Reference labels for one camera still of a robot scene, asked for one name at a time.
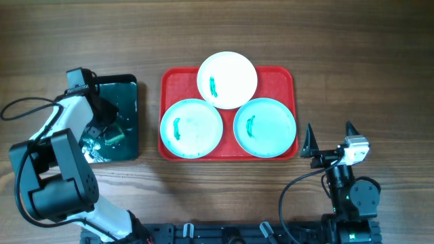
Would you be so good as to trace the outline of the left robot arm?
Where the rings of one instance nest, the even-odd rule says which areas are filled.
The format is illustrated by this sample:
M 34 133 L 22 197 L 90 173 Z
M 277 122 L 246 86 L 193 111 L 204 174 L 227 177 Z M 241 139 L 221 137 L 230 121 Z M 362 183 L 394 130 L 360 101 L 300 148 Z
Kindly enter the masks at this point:
M 55 228 L 76 224 L 103 243 L 153 243 L 151 233 L 130 211 L 100 195 L 79 140 L 85 129 L 110 125 L 117 107 L 95 91 L 65 91 L 47 99 L 53 112 L 29 140 L 9 150 L 15 201 L 30 224 Z

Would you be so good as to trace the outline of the light blue plate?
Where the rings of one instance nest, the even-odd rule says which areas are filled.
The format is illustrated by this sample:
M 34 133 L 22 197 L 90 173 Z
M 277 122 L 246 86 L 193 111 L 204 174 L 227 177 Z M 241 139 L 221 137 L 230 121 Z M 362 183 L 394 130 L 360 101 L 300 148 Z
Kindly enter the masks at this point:
M 220 113 L 204 100 L 181 100 L 163 114 L 160 138 L 177 157 L 198 159 L 210 154 L 223 134 Z
M 235 114 L 233 133 L 248 154 L 273 158 L 285 153 L 294 143 L 296 121 L 281 102 L 256 98 L 244 104 Z

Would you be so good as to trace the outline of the white plate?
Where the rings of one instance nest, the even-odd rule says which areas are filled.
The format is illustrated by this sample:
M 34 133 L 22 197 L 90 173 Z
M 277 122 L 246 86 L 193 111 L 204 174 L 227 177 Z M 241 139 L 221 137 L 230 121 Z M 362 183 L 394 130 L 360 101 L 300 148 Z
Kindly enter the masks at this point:
M 199 67 L 197 88 L 212 106 L 230 110 L 247 103 L 258 87 L 254 65 L 236 52 L 218 52 Z

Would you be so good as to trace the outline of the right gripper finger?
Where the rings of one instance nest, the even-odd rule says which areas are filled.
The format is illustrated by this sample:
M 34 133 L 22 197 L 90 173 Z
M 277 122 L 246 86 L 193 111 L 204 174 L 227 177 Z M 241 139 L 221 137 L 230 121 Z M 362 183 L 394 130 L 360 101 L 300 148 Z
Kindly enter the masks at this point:
M 302 158 L 312 158 L 312 157 L 316 157 L 318 154 L 319 154 L 319 147 L 317 145 L 317 141 L 313 133 L 311 124 L 308 123 L 306 129 L 305 141 L 302 146 L 300 156 Z
M 346 122 L 346 135 L 347 136 L 359 136 L 360 133 L 355 129 L 350 121 Z

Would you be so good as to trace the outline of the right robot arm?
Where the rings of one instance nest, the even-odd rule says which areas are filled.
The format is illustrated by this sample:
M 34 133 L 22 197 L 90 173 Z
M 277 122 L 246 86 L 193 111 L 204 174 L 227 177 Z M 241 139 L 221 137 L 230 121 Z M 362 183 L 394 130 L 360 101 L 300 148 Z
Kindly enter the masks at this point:
M 346 137 L 333 150 L 320 150 L 313 129 L 307 125 L 300 156 L 311 158 L 312 169 L 324 169 L 333 214 L 321 217 L 324 243 L 381 243 L 380 225 L 374 221 L 380 202 L 380 184 L 367 176 L 356 177 L 352 166 L 370 150 L 367 138 L 346 123 Z

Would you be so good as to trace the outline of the green yellow sponge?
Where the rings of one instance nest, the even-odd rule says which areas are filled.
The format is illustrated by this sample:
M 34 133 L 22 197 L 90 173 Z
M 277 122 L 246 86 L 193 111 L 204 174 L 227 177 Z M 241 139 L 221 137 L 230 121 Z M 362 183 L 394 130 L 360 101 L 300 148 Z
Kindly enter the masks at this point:
M 117 144 L 119 141 L 123 140 L 124 138 L 125 138 L 125 134 L 122 128 L 117 123 L 108 126 L 105 132 L 103 133 L 103 139 L 106 145 Z

